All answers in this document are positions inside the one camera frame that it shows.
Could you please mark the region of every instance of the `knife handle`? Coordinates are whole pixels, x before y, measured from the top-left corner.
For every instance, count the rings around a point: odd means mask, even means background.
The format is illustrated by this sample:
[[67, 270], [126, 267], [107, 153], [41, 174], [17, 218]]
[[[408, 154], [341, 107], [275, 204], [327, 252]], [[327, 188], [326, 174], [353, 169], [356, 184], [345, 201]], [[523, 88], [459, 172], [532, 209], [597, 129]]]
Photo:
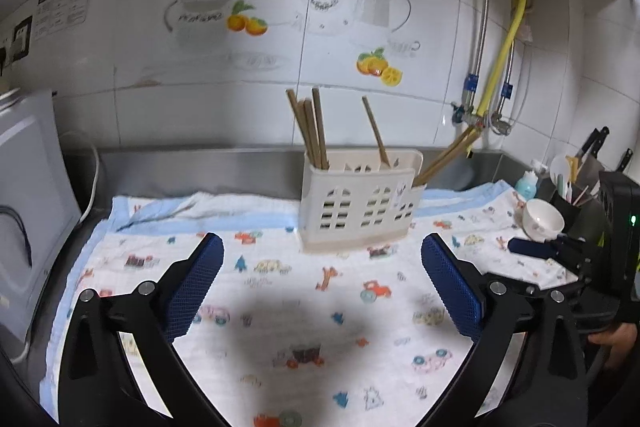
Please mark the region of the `knife handle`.
[[587, 151], [591, 148], [593, 143], [599, 137], [600, 137], [600, 131], [599, 130], [594, 129], [593, 131], [591, 131], [591, 134], [587, 138], [587, 141], [584, 143], [584, 145], [582, 146], [582, 149], [580, 149], [578, 151], [578, 153], [575, 155], [575, 157], [578, 158], [578, 160], [580, 160], [585, 154], [587, 154]]
[[631, 149], [627, 149], [625, 155], [622, 156], [622, 160], [620, 160], [620, 165], [616, 169], [616, 172], [623, 172], [626, 169], [626, 166], [629, 165], [631, 161], [631, 156], [634, 155], [634, 152]]
[[591, 147], [591, 156], [598, 159], [598, 153], [600, 152], [600, 149], [602, 149], [602, 146], [604, 145], [604, 140], [607, 139], [607, 136], [609, 136], [609, 127], [604, 126], [600, 131], [600, 136], [593, 144], [593, 147]]

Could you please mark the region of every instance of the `white bowl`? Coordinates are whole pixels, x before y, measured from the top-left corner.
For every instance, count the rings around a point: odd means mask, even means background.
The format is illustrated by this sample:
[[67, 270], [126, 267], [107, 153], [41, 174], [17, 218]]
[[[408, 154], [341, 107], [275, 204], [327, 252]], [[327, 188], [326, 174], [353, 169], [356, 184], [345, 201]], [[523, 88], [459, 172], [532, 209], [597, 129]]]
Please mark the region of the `white bowl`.
[[555, 239], [564, 229], [564, 218], [556, 207], [543, 200], [529, 200], [522, 212], [522, 227], [534, 241]]

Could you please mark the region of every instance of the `yellow gas hose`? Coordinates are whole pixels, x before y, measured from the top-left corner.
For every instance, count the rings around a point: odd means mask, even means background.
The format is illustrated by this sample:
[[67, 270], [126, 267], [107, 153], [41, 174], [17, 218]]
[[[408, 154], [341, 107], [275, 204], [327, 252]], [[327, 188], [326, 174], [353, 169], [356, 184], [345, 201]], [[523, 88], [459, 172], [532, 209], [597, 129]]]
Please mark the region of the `yellow gas hose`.
[[495, 61], [494, 68], [491, 71], [491, 75], [489, 76], [489, 81], [484, 88], [484, 93], [482, 94], [482, 99], [480, 100], [480, 105], [478, 105], [478, 116], [484, 116], [485, 113], [489, 110], [489, 105], [494, 95], [495, 86], [500, 79], [500, 74], [502, 73], [502, 68], [504, 67], [507, 56], [509, 55], [509, 48], [511, 47], [511, 43], [513, 39], [516, 38], [516, 33], [518, 28], [520, 27], [520, 23], [522, 22], [522, 18], [524, 17], [524, 10], [527, 5], [527, 0], [518, 0], [518, 6], [516, 7], [516, 13], [513, 16], [513, 21], [511, 21], [511, 26], [509, 27], [509, 31], [507, 33], [507, 38], [504, 39], [502, 43], [502, 47], [500, 48], [500, 53], [498, 54], [498, 59]]

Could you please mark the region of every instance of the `white cloth with car print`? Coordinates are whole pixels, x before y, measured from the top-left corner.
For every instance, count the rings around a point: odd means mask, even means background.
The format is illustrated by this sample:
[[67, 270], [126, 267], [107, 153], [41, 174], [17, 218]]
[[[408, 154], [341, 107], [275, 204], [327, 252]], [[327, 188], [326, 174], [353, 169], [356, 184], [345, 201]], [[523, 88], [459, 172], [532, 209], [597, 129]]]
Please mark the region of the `white cloth with car print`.
[[[460, 258], [539, 284], [572, 280], [550, 261], [510, 253], [518, 204], [504, 182], [427, 190], [409, 234], [390, 245], [302, 253], [298, 202], [198, 193], [178, 200], [114, 198], [67, 282], [47, 349], [41, 401], [57, 417], [63, 339], [79, 293], [129, 293], [217, 233], [225, 260], [175, 349], [234, 427], [412, 426], [446, 388], [471, 346], [422, 267], [438, 232]], [[147, 403], [166, 413], [137, 352], [123, 344]], [[496, 407], [522, 343], [514, 336], [481, 412]]]

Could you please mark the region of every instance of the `hand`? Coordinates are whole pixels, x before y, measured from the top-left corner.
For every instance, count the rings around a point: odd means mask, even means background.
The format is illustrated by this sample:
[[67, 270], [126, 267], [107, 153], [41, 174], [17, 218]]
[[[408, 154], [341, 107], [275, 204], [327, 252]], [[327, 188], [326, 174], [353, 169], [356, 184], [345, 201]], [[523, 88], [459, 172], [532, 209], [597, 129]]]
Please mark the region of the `hand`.
[[622, 323], [612, 326], [602, 333], [593, 333], [588, 336], [588, 340], [591, 344], [610, 346], [611, 353], [604, 364], [604, 368], [617, 369], [631, 352], [637, 337], [638, 327], [635, 324]]

